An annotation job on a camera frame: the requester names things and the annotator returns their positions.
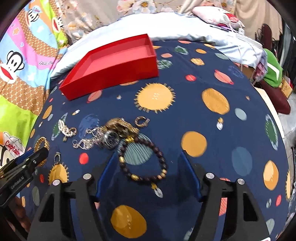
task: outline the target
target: green fabric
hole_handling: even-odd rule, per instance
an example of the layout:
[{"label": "green fabric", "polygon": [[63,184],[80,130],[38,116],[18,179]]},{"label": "green fabric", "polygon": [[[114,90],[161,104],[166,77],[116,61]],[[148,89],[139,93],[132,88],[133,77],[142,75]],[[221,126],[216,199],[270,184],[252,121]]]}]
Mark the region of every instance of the green fabric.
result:
[{"label": "green fabric", "polygon": [[268,49],[264,49],[267,53],[267,74],[263,78],[270,86],[277,88],[283,76],[283,69],[277,61],[274,54]]},{"label": "green fabric", "polygon": [[21,139],[25,147],[37,117],[0,96],[0,135],[7,132],[11,137]]}]

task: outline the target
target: cardboard box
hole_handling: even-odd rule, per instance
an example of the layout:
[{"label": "cardboard box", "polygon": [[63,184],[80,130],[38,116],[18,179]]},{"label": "cardboard box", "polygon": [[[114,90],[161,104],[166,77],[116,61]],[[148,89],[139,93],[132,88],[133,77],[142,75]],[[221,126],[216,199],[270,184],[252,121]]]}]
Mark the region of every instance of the cardboard box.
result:
[{"label": "cardboard box", "polygon": [[283,81],[282,82],[283,85],[281,87],[281,91],[284,93],[284,95],[287,97],[287,99],[289,98],[290,94],[292,93],[293,89],[291,88],[291,86],[287,83],[287,81]]}]

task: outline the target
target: navy blue bedsheet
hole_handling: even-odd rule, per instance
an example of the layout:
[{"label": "navy blue bedsheet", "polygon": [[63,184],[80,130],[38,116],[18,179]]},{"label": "navy blue bedsheet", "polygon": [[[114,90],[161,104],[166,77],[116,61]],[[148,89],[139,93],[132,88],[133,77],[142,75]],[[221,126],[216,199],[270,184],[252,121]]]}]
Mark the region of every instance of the navy blue bedsheet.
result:
[{"label": "navy blue bedsheet", "polygon": [[[243,178],[275,240],[287,218],[288,163],[266,104],[249,80],[214,47],[186,41],[157,41],[154,46],[158,78],[107,88],[73,101],[68,101],[58,88],[53,89],[27,145],[27,149],[34,148],[42,136],[50,142],[45,165],[38,167],[30,186],[21,192],[30,218],[48,188],[57,151],[66,168],[52,171],[51,178],[65,178],[66,171],[66,179],[77,180],[106,161],[111,151],[98,147],[74,149],[73,139],[84,138],[86,128],[104,125],[111,118],[122,117],[133,124],[135,118],[144,116],[150,122],[140,133],[164,153],[168,174],[152,189],[128,181],[119,168],[116,170],[98,209],[110,240],[188,239],[201,204],[178,171],[182,149],[220,178]],[[120,73],[112,74],[120,78]],[[67,142],[62,141],[57,128],[61,118],[68,127],[78,130]],[[157,157],[149,149],[136,145],[127,152],[126,160],[133,173],[159,174]],[[223,199],[215,240],[220,240],[225,209]],[[75,208],[72,213],[77,239],[83,240]]]}]

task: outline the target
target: tiled floor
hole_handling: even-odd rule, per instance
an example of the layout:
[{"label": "tiled floor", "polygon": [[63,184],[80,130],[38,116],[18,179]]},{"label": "tiled floor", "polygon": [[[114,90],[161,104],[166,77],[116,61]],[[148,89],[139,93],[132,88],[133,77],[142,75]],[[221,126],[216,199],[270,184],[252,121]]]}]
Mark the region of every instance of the tiled floor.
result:
[{"label": "tiled floor", "polygon": [[289,115],[279,114],[281,124],[284,129],[285,138],[283,139],[291,177],[291,184],[293,184],[294,179],[294,165],[292,159],[292,150],[291,146],[294,146],[296,143],[296,94],[292,93],[288,99],[288,102],[291,106],[291,112]]}]

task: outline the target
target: metal screw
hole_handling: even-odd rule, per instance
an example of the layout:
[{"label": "metal screw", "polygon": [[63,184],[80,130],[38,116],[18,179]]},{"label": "metal screw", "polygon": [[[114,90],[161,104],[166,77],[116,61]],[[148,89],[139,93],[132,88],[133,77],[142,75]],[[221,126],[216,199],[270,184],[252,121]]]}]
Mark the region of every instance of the metal screw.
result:
[{"label": "metal screw", "polygon": [[239,179],[237,180],[237,182],[238,182],[238,184],[240,184],[240,185],[244,185],[244,179],[239,178]]},{"label": "metal screw", "polygon": [[206,175],[205,175],[208,179],[213,179],[215,177],[214,174],[208,172]]},{"label": "metal screw", "polygon": [[88,180],[90,178],[91,178],[91,174],[89,174],[89,173],[86,173],[86,174],[83,175],[84,180]]},{"label": "metal screw", "polygon": [[61,182],[60,182],[60,180],[58,180],[58,179],[56,179],[56,180],[54,180],[53,182],[52,182],[52,184],[54,185],[54,186],[57,186],[57,185],[59,185]]}]

